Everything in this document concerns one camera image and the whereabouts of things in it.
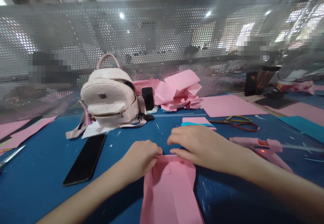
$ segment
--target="white backpack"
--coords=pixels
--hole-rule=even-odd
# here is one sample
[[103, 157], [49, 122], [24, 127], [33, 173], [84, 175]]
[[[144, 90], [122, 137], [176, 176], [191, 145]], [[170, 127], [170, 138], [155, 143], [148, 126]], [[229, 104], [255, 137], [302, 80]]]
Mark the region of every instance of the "white backpack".
[[[100, 68], [108, 57], [113, 57], [118, 68]], [[83, 121], [85, 123], [80, 130], [79, 124], [74, 130], [66, 132], [67, 139], [78, 137], [89, 124], [92, 124], [91, 115], [100, 125], [134, 127], [146, 123], [144, 118], [138, 118], [140, 112], [141, 115], [146, 114], [143, 97], [135, 93], [135, 85], [131, 78], [120, 68], [119, 62], [110, 53], [100, 59], [97, 69], [82, 86], [81, 98], [80, 103], [85, 112], [80, 124]], [[138, 122], [137, 119], [140, 120], [140, 124], [133, 125], [132, 123]]]

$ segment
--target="perforated metal panel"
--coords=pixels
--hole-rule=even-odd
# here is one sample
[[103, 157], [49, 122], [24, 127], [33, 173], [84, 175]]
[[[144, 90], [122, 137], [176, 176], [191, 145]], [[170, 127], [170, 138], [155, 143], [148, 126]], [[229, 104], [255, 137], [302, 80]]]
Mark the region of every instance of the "perforated metal panel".
[[[245, 73], [278, 58], [278, 50], [303, 54], [301, 24], [322, 15], [318, 5], [168, 0], [1, 7], [0, 122], [77, 112], [79, 88], [106, 52], [132, 80], [192, 69], [201, 79], [199, 96], [241, 91]], [[267, 37], [271, 61], [240, 59], [238, 36]], [[70, 54], [71, 83], [28, 84], [31, 53]], [[115, 64], [108, 59], [103, 66]]]

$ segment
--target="smartphone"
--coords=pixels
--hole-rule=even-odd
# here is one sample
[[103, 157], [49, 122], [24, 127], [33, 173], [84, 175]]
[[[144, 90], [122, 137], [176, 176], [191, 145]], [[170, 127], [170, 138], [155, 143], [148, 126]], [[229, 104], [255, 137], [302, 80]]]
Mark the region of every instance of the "smartphone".
[[63, 186], [71, 186], [90, 181], [95, 172], [102, 148], [106, 139], [105, 134], [89, 137], [66, 176]]
[[257, 89], [257, 77], [258, 72], [250, 72], [246, 73], [246, 84], [245, 84], [245, 96], [253, 96], [255, 95], [255, 91]]
[[154, 108], [154, 96], [152, 87], [142, 88], [142, 96], [145, 101], [146, 110], [152, 110]]

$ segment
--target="person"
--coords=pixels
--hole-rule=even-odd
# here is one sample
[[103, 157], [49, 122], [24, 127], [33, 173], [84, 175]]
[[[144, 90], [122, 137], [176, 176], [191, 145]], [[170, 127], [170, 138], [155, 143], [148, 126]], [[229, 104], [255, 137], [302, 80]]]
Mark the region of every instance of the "person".
[[[174, 128], [167, 144], [179, 144], [186, 149], [171, 149], [172, 154], [267, 190], [307, 223], [324, 223], [323, 188], [277, 167], [207, 127]], [[82, 223], [107, 198], [149, 172], [159, 154], [162, 154], [161, 147], [150, 140], [134, 142], [110, 169], [37, 223]]]

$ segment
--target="scissors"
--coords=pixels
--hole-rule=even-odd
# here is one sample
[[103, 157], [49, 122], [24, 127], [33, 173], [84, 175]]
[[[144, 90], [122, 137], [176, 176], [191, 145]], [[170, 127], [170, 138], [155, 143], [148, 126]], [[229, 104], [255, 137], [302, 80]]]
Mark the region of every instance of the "scissors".
[[[258, 125], [252, 123], [252, 120], [244, 117], [244, 116], [238, 116], [238, 115], [234, 115], [234, 116], [229, 116], [228, 118], [226, 118], [225, 120], [208, 120], [210, 123], [223, 123], [223, 124], [230, 124], [235, 128], [239, 128], [245, 131], [249, 131], [249, 132], [257, 132], [260, 128]], [[245, 127], [241, 127], [240, 125], [253, 125], [255, 127], [255, 129], [248, 129]]]
[[26, 145], [20, 147], [18, 150], [16, 150], [14, 153], [12, 153], [10, 156], [8, 156], [6, 159], [4, 159], [2, 162], [0, 162], [0, 170], [7, 165], [7, 163], [12, 160]]

